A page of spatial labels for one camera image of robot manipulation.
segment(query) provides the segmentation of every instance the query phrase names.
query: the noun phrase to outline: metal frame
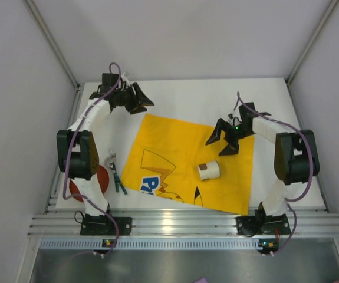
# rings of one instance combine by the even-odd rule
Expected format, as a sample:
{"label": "metal frame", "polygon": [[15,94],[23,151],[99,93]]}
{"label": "metal frame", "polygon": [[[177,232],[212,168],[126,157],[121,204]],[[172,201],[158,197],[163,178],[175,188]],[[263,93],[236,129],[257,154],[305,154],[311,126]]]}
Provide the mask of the metal frame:
{"label": "metal frame", "polygon": [[[299,110],[298,104],[296,102],[296,99],[294,98],[294,92],[292,91],[291,85],[287,85],[287,89],[288,89],[289,96],[291,98],[292,105],[294,106],[295,114],[297,116],[300,128],[304,129],[304,128],[306,128],[305,124],[304,124],[304,120],[302,119],[302,117],[300,115],[300,110]],[[330,201],[330,198],[328,197],[328,194],[326,193],[326,191],[324,189],[325,186],[324,186],[324,181],[322,179],[322,175],[318,175],[316,180],[317,180],[317,183],[318,183],[318,187],[320,188],[320,191],[321,191],[321,196],[324,199],[325,207],[327,208],[327,210],[329,212],[334,212],[333,210],[330,209],[331,201]]]}
{"label": "metal frame", "polygon": [[297,75],[300,67],[302,66],[304,60],[307,58],[307,56],[310,54],[312,47],[315,45],[317,40],[319,39],[320,35],[322,34],[322,31],[328,24],[329,20],[331,19],[333,13],[335,10],[337,10],[339,6],[339,0],[331,0],[329,2],[329,5],[325,12],[323,13],[321,19],[319,20],[317,26],[315,27],[315,30],[313,30],[311,38],[308,40],[306,46],[300,53],[299,58],[297,59],[294,67],[292,68],[292,71],[290,75],[288,76],[286,82],[287,85],[290,85],[292,81],[294,80],[295,76]]}
{"label": "metal frame", "polygon": [[[68,118],[68,126],[76,119],[76,114],[80,105],[81,91],[80,85],[70,70],[62,52],[52,37],[45,21],[40,15],[33,0],[23,0],[27,5],[30,13],[47,39],[50,47],[63,66],[69,80],[77,89]],[[295,108],[300,125],[303,125],[299,116],[297,105],[292,97],[291,82],[295,78],[302,63],[309,55],[312,47],[316,43],[327,22],[337,9],[339,0],[331,0],[320,22],[316,26],[312,36],[303,49],[299,59],[294,65],[288,79],[286,80],[289,93]],[[67,245],[61,246],[63,249],[78,248],[83,242],[89,245],[99,247],[100,240],[105,239],[103,236],[82,236],[80,237],[80,227],[74,221],[74,210],[56,210],[57,187],[60,181],[60,172],[58,169],[52,178],[50,194],[47,199],[45,210],[42,215],[36,215],[32,219],[29,228],[27,245],[25,248],[24,258],[21,262],[19,275],[16,282],[29,282],[32,275],[35,258],[38,249],[44,248],[44,243],[49,245]],[[325,205],[328,200],[322,191]],[[334,238],[336,250],[339,256],[339,213],[328,213],[325,210],[308,209],[297,210],[298,228],[294,235],[295,238]],[[178,209],[138,209],[138,210],[114,210],[114,216],[131,216],[133,218],[133,227],[130,236],[120,237],[121,246],[119,248],[139,248],[150,249],[150,245],[161,245],[163,249],[175,249],[176,246],[185,249],[202,248],[202,243],[214,243],[218,249],[241,248],[240,245],[255,245],[258,239],[270,238],[270,236],[254,236],[252,239],[237,234],[236,220],[238,215],[218,212],[215,210],[178,210]],[[289,216],[290,225],[293,224],[293,216]]]}

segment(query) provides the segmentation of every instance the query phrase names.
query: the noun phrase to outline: red bowl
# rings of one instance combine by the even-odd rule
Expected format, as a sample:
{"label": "red bowl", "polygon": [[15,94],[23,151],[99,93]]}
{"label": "red bowl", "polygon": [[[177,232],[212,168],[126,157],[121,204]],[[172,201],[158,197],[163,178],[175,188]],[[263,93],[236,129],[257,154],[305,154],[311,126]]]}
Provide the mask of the red bowl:
{"label": "red bowl", "polygon": [[[106,189],[108,188],[108,185],[109,185],[108,171],[104,167],[99,165],[96,174],[97,174],[98,183],[100,184],[100,187],[101,187],[101,192],[105,194]],[[70,180],[69,189],[70,189],[71,194],[80,194],[78,187],[75,185],[75,183],[72,180]],[[74,196],[74,199],[76,199],[79,202],[84,202],[81,196]]]}

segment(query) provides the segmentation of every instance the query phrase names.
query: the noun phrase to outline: black base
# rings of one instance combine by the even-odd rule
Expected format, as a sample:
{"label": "black base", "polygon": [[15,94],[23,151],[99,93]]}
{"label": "black base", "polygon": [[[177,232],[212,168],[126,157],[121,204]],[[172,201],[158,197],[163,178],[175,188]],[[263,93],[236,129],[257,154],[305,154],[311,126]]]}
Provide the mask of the black base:
{"label": "black base", "polygon": [[255,216],[236,217],[238,235],[253,237],[254,235],[289,235],[288,218],[286,214],[281,216],[266,215],[260,204],[255,210]]}
{"label": "black base", "polygon": [[[117,223],[120,236],[128,236],[131,233],[133,218],[113,217]],[[80,235],[82,236],[115,236],[116,229],[108,217],[104,215],[90,216],[86,214],[81,222]]]}
{"label": "black base", "polygon": [[268,255],[271,252],[276,252],[279,249],[279,242],[276,239],[260,239],[259,246],[262,249],[259,249],[258,252],[264,255]]}

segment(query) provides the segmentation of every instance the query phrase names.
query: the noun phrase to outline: white wall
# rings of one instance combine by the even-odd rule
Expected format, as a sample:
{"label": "white wall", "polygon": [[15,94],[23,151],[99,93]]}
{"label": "white wall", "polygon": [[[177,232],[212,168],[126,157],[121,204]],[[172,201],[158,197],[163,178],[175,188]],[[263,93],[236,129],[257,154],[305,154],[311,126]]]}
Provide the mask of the white wall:
{"label": "white wall", "polygon": [[339,7],[292,84],[305,125],[314,130],[320,175],[339,211]]}
{"label": "white wall", "polygon": [[35,0],[77,79],[286,77],[329,0]]}
{"label": "white wall", "polygon": [[0,0],[0,283],[42,209],[74,89],[21,0]]}

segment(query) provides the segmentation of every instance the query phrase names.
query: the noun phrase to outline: metal floor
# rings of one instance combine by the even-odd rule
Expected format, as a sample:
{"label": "metal floor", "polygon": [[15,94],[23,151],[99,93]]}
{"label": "metal floor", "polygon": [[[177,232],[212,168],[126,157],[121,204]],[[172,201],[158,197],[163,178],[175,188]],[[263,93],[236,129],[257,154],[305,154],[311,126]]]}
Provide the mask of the metal floor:
{"label": "metal floor", "polygon": [[104,260],[77,251],[39,250],[31,283],[312,282],[339,279],[332,239],[293,239],[274,258],[255,251],[114,251]]}

